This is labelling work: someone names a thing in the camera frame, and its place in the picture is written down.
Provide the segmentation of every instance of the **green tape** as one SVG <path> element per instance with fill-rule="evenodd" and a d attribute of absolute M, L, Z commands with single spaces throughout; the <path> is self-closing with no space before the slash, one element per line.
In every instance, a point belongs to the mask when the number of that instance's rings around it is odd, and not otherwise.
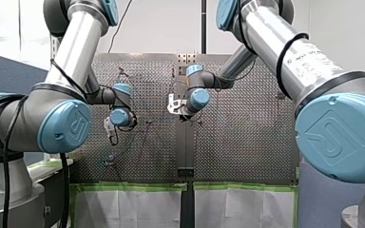
<path fill-rule="evenodd" d="M 70 188 L 79 192 L 97 191 L 126 191 L 126 192 L 182 192 L 186 191 L 186 184 L 145 184 L 127 182 L 101 182 L 72 184 Z"/>
<path fill-rule="evenodd" d="M 293 205 L 293 227 L 298 228 L 298 188 L 295 190 L 295 202 Z"/>
<path fill-rule="evenodd" d="M 227 189 L 243 189 L 266 192 L 282 192 L 290 193 L 296 192 L 296 186 L 280 186 L 280 185 L 266 185 L 254 183 L 238 183 L 238 182 L 195 182 L 194 189 L 200 191 L 210 190 L 227 190 Z"/>

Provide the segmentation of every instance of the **vertical metal pole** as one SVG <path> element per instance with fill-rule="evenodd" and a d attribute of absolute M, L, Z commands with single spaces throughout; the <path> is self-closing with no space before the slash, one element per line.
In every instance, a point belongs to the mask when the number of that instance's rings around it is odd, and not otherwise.
<path fill-rule="evenodd" d="M 182 65 L 178 66 L 179 72 L 176 80 L 185 80 L 185 71 L 187 68 L 187 54 L 181 59 Z M 176 94 L 183 96 L 186 85 L 176 84 Z M 194 192 L 194 160 L 195 160 L 195 130 L 196 123 L 179 122 L 176 125 L 177 130 L 177 166 L 179 181 L 185 182 L 187 190 L 182 192 L 180 227 L 195 228 L 195 192 Z"/>
<path fill-rule="evenodd" d="M 206 0 L 202 0 L 202 54 L 206 54 Z"/>

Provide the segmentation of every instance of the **pegboard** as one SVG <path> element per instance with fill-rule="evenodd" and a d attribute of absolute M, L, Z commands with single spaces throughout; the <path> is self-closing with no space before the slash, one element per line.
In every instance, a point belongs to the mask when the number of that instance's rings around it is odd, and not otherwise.
<path fill-rule="evenodd" d="M 216 72 L 226 60 L 198 55 L 196 62 Z M 268 67 L 258 59 L 247 77 L 211 98 L 197 126 L 195 180 L 296 184 L 293 105 Z"/>
<path fill-rule="evenodd" d="M 93 69 L 100 84 L 128 83 L 132 86 L 132 109 L 139 124 L 131 132 L 118 132 L 112 146 L 103 127 L 109 116 L 107 105 L 95 105 L 92 127 L 85 144 L 75 154 L 72 182 L 132 181 L 174 182 L 176 166 L 176 118 L 168 115 L 168 92 L 174 86 L 176 55 L 103 54 Z M 122 68 L 128 76 L 119 76 Z M 112 165 L 104 165 L 114 156 Z"/>
<path fill-rule="evenodd" d="M 226 55 L 195 55 L 190 61 L 216 71 Z M 100 54 L 93 68 L 101 84 L 133 87 L 132 106 L 139 119 L 131 132 L 119 132 L 111 146 L 103 128 L 107 106 L 92 109 L 86 143 L 73 155 L 72 182 L 175 182 L 176 122 L 168 114 L 167 94 L 175 89 L 173 75 L 182 58 L 173 54 Z M 128 77 L 118 77 L 122 68 Z M 196 124 L 195 181 L 245 181 L 289 184 L 296 179 L 298 151 L 293 145 L 291 102 L 277 98 L 275 77 L 260 61 L 249 77 L 220 93 L 211 91 L 211 104 Z M 104 160 L 114 156 L 113 165 Z"/>

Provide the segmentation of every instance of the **wire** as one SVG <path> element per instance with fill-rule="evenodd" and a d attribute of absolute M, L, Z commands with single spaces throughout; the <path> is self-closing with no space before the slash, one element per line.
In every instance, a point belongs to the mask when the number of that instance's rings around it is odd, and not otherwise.
<path fill-rule="evenodd" d="M 84 96 L 85 100 L 87 99 L 87 94 L 85 93 L 85 91 L 75 82 L 73 81 L 73 79 L 71 77 L 69 77 L 65 71 L 60 67 L 58 66 L 57 63 L 55 63 L 55 60 L 54 59 L 51 59 L 51 63 L 61 72 L 62 76 L 64 76 L 64 78 L 67 79 L 67 81 L 72 85 L 72 86 L 75 86 Z"/>
<path fill-rule="evenodd" d="M 115 131 L 115 139 L 117 140 L 116 142 L 113 141 L 114 137 L 113 136 L 110 136 L 109 137 L 109 141 L 111 142 L 111 145 L 112 146 L 116 146 L 118 145 L 118 132 L 117 132 L 117 128 L 115 127 L 114 125 L 114 131 Z"/>
<path fill-rule="evenodd" d="M 108 52 L 109 53 L 111 50 L 112 50 L 112 46 L 114 45 L 114 39 L 115 39 L 115 36 L 118 34 L 118 32 L 120 31 L 120 27 L 121 27 L 121 24 L 123 23 L 124 21 L 124 18 L 126 16 L 126 13 L 128 12 L 129 10 L 129 6 L 131 5 L 132 3 L 132 0 L 129 0 L 128 2 L 128 5 L 126 6 L 126 9 L 124 11 L 124 14 L 123 14 L 123 17 L 121 17 L 121 21 L 120 21 L 120 24 L 118 24 L 118 27 L 117 27 L 117 30 L 115 31 L 114 35 L 112 36 L 112 39 L 111 39 L 111 45 L 109 46 L 109 49 L 108 49 Z"/>
<path fill-rule="evenodd" d="M 14 115 L 11 118 L 7 134 L 5 136 L 4 141 L 4 174 L 5 174 L 5 200 L 4 200 L 4 212 L 3 212 L 3 219 L 2 219 L 2 227 L 8 228 L 8 221 L 9 221 L 9 207 L 10 207 L 10 170 L 9 170 L 9 158 L 8 158 L 8 152 L 9 152 L 9 143 L 10 143 L 10 137 L 11 133 L 13 131 L 14 125 L 16 124 L 17 118 L 20 115 L 20 111 L 22 110 L 22 106 L 25 103 L 28 96 L 25 96 L 22 98 L 22 100 L 19 101 L 19 103 L 16 106 L 16 109 L 14 110 Z"/>
<path fill-rule="evenodd" d="M 60 221 L 60 228 L 67 228 L 67 217 L 69 214 L 69 169 L 67 167 L 67 156 L 65 153 L 60 154 L 62 169 L 64 172 L 64 206 Z"/>

